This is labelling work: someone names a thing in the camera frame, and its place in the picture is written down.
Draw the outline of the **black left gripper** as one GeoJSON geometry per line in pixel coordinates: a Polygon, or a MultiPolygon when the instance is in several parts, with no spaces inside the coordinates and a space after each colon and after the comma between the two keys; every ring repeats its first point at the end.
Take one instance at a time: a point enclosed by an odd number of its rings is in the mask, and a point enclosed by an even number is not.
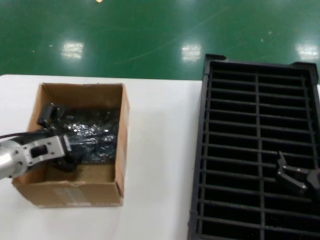
{"type": "MultiPolygon", "coordinates": [[[[60,115],[60,108],[50,103],[44,106],[37,119],[37,124],[46,127],[45,134],[47,137],[62,136],[66,133],[62,125],[51,125],[53,121],[57,120],[60,115]]],[[[83,156],[64,156],[56,158],[51,161],[51,166],[64,173],[73,173],[76,171],[78,165],[82,163],[83,156]]]]}

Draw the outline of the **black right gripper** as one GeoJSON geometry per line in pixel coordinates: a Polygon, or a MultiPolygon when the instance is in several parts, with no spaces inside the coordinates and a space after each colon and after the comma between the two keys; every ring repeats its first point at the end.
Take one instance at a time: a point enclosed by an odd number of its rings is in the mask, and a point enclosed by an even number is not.
{"type": "Polygon", "coordinates": [[[313,169],[309,170],[307,168],[294,167],[287,164],[284,154],[278,152],[279,159],[277,160],[277,175],[276,181],[283,188],[290,190],[292,193],[303,197],[306,193],[308,187],[308,194],[311,198],[320,197],[320,170],[313,169]],[[293,177],[287,175],[286,173],[292,173],[297,176],[307,176],[306,184],[307,186],[293,177]]]}

